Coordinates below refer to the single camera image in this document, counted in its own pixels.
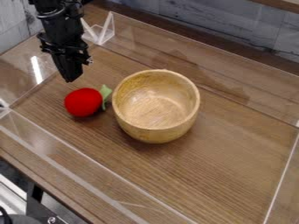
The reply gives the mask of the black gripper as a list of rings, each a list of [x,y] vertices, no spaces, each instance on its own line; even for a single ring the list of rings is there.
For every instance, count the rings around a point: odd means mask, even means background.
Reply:
[[[63,79],[72,82],[83,74],[83,65],[90,63],[88,44],[82,39],[83,13],[51,11],[39,13],[38,18],[44,29],[38,34],[42,50],[52,56]]]

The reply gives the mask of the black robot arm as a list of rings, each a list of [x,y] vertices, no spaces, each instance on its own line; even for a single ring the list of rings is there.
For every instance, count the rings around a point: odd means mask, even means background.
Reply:
[[[36,37],[40,48],[51,55],[63,79],[74,82],[83,75],[83,66],[91,63],[88,44],[83,40],[84,16],[80,0],[28,0],[38,11],[43,31]]]

